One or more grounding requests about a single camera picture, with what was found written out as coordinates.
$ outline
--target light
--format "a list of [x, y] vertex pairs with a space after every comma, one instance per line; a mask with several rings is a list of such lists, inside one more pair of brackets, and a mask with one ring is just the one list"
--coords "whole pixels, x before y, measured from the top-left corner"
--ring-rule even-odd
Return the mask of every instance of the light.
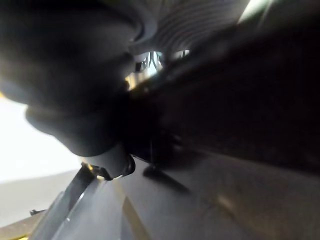
[[122, 177], [123, 177], [123, 175], [120, 175], [120, 176], [115, 177], [114, 179], [120, 179]]
[[244, 9], [241, 17], [239, 18], [238, 24], [253, 17], [256, 13], [265, 9], [273, 0], [250, 0], [246, 8]]
[[100, 176], [100, 175], [97, 175], [97, 176], [96, 176], [96, 179], [98, 179], [98, 180], [100, 180], [100, 181], [106, 180], [104, 176]]

